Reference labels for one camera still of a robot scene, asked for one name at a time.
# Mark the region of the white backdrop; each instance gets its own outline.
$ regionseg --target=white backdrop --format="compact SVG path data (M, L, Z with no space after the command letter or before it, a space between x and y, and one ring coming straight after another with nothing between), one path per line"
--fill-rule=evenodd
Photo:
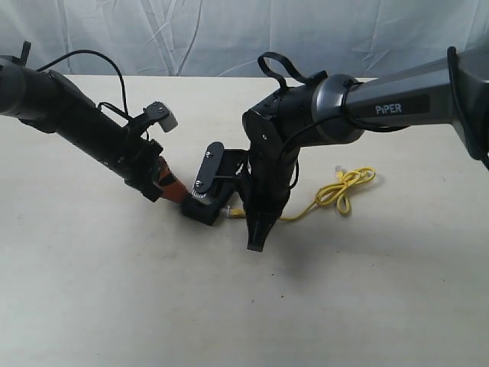
M487 39L481 0L0 0L0 53L34 44L38 67L68 51L107 53L125 74L258 76L267 50L304 73L380 76ZM110 73L78 56L63 73Z

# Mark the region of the yellow cable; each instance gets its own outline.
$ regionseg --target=yellow cable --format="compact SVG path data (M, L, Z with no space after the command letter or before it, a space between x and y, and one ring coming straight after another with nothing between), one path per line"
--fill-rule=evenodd
M336 178L338 182L321 187L314 196L314 201L299 215L292 217L282 216L280 220L284 222L296 222L307 216L315 207L328 206L334 202L336 202L338 213L347 216L351 211L348 191L353 187L371 182L375 178L375 169L372 167L362 167L345 173L343 168L338 166L336 168ZM224 209L224 214L230 219L246 217L244 210L232 209L230 207Z

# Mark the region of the table surface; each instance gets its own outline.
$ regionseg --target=table surface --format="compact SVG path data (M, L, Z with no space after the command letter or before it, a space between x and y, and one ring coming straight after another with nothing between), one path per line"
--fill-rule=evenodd
M71 78L120 105L111 76ZM189 187L206 146L246 148L241 114L273 80L127 77L133 115ZM456 366L489 359L489 176L450 126L303 149L286 213L338 164L378 178L353 213L278 223L263 253L151 203L55 135L1 118L0 365Z

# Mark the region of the black strap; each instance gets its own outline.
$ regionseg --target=black strap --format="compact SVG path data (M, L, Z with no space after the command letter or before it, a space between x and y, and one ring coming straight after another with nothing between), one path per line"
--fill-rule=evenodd
M280 90L281 91L286 91L289 89L287 86L287 82L285 81L285 78L279 74L275 73L268 65L265 59L272 59L280 63L285 70L289 73L289 75L295 79L297 82L302 83L302 84L310 84L310 83L315 83L317 80L322 80L328 77L328 74L326 71L322 71L320 73L317 73L310 78L306 78L303 76L299 71L296 69L296 67L292 64L292 62L286 58L284 55L278 54L276 52L265 52L258 58L258 66L260 67L261 71L263 73L270 77L274 78L279 84L280 84Z

